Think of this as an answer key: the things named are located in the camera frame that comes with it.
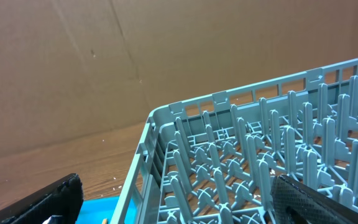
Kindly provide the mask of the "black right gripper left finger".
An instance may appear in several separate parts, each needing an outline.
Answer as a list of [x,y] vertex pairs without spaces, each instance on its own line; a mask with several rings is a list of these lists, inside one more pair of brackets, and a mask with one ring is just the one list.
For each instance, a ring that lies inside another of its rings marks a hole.
[[0,224],[75,224],[83,202],[80,177],[71,173],[0,210]]

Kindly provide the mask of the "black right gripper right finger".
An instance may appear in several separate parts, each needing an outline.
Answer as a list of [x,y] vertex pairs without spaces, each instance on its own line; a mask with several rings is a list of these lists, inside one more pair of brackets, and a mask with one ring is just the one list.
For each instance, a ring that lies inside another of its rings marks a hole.
[[357,224],[358,212],[287,176],[276,176],[270,194],[275,221],[282,223]]

